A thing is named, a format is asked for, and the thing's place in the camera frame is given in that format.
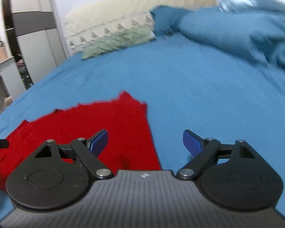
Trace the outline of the red knit sweater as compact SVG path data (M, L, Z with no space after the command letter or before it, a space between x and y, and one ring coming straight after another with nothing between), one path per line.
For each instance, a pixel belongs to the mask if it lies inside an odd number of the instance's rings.
M108 132L108 144L98 158L113 173L160 170L147 108L145 102L122 92L111 101L79 104L55 110L35 121L24 120L8 135L10 146L0 149L0 189L6 189L7 177L45 140L69 144L79 137L88 139L102 129Z

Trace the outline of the blue bed sheet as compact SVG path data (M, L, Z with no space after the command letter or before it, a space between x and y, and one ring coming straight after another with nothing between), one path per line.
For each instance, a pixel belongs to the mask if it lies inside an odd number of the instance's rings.
M121 91L147 103L165 169L188 161L186 129L225 144L246 140L281 176L277 209L285 216L285 71L252 65L180 33L85 61L70 57L0 115L0 139L23 120Z

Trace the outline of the grey white wardrobe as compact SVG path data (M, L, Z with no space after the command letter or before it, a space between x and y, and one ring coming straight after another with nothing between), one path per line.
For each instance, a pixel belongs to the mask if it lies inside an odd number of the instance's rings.
M66 60L52 0L2 0L6 35L26 89Z

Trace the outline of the blue duvet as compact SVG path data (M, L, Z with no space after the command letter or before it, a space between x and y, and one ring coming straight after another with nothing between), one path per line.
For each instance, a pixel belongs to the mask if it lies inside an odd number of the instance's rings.
M195 42L217 47L252 64L285 70L285 13L203 8L183 16L179 30Z

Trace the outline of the green pillow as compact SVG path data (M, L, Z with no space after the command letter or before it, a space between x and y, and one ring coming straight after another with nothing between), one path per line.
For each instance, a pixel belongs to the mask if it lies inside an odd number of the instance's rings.
M81 59L96 58L109 52L142 45L155 39L156 35L149 27L125 29L99 40L89 42L82 53Z

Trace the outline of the dark blue pillow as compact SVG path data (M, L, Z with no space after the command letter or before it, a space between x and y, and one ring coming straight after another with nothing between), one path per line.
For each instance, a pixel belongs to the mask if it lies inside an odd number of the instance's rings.
M179 32L179 22L183 16L190 13L190 10L170 7L157 6L150 10L154 21L154 34L156 36L170 36Z

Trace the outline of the cream quilted headboard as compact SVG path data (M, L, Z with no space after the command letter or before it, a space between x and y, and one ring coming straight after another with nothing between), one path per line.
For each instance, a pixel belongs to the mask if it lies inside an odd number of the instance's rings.
M150 11L157 6L193 10L216 4L216 0L101 0L66 15L65 39L73 55L84 51L87 43L119 31L143 26L153 28Z

